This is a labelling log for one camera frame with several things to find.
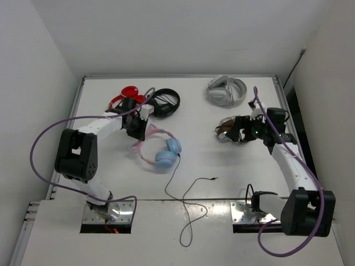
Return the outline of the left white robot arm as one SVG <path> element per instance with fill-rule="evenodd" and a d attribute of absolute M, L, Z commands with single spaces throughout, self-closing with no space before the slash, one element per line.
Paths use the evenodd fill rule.
<path fill-rule="evenodd" d="M 104 213 L 113 202 L 112 193 L 95 177 L 98 144 L 121 129 L 134 139 L 144 140 L 148 117 L 153 111 L 150 104 L 140 106 L 137 100 L 125 98 L 88 125 L 62 132 L 54 168 L 80 188 L 91 208 Z"/>

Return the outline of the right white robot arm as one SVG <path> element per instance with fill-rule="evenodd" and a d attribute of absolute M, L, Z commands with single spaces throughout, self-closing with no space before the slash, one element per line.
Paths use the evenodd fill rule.
<path fill-rule="evenodd" d="M 265 114 L 255 108 L 251 115 L 221 120 L 215 130 L 221 141 L 246 144 L 262 140 L 281 169 L 290 192 L 288 199 L 275 192 L 255 191 L 250 204 L 253 212 L 273 215 L 288 236 L 308 236 L 315 229 L 317 237 L 326 237 L 336 198 L 331 191 L 319 192 L 300 159 L 295 137 L 285 132 L 288 118 L 288 111 L 281 108 L 268 108 Z"/>

